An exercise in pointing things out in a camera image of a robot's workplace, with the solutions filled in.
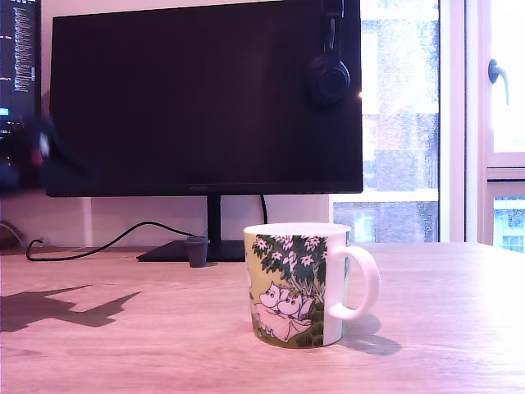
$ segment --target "ceramic mug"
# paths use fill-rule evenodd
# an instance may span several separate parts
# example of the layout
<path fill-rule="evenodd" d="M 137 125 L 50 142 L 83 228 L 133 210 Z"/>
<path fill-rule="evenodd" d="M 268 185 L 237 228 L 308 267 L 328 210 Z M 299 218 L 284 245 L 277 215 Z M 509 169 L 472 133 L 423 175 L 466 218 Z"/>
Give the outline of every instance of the ceramic mug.
<path fill-rule="evenodd" d="M 344 320 L 366 314 L 377 301 L 380 278 L 374 258 L 349 245 L 350 227 L 333 223 L 275 223 L 246 227 L 244 250 L 255 336 L 289 348 L 330 345 Z M 350 257 L 361 267 L 361 305 L 347 308 Z"/>

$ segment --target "monitor base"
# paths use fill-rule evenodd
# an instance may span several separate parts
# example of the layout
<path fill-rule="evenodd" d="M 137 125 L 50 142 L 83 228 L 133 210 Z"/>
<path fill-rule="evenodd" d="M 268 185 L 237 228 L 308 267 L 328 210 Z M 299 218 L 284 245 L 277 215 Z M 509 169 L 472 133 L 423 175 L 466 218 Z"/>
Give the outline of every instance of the monitor base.
<path fill-rule="evenodd" d="M 137 256 L 144 262 L 187 262 L 188 250 L 184 241 L 173 241 Z M 208 245 L 208 262 L 244 261 L 243 241 L 219 241 Z"/>

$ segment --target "headphones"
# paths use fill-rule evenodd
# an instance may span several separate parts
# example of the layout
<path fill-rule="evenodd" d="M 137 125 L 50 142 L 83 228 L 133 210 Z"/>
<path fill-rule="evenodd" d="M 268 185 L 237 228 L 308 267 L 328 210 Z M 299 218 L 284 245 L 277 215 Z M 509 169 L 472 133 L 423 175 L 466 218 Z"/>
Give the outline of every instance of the headphones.
<path fill-rule="evenodd" d="M 307 88 L 310 99 L 325 107 L 344 98 L 350 87 L 350 74 L 340 52 L 344 0 L 321 0 L 321 7 L 323 51 L 308 64 Z"/>

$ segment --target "window handle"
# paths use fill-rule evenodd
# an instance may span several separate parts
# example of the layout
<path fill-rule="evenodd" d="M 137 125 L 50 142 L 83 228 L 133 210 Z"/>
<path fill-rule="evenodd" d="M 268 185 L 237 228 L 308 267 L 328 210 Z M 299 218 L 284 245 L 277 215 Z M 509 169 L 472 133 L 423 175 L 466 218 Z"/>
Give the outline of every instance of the window handle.
<path fill-rule="evenodd" d="M 498 76 L 503 78 L 503 82 L 505 83 L 505 92 L 507 94 L 507 105 L 509 105 L 509 78 L 507 78 L 507 72 L 503 68 L 498 67 L 497 64 L 498 62 L 494 59 L 491 59 L 489 62 L 489 80 L 492 84 L 495 84 Z"/>

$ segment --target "desk surface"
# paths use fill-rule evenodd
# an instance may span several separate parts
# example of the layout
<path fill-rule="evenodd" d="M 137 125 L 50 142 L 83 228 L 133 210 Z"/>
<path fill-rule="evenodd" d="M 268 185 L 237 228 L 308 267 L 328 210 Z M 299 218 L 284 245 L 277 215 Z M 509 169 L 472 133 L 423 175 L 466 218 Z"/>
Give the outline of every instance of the desk surface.
<path fill-rule="evenodd" d="M 3 256 L 2 394 L 525 392 L 524 256 L 476 244 L 367 249 L 381 298 L 338 343 L 312 350 L 254 336 L 244 263 Z M 356 306 L 356 264 L 350 275 Z"/>

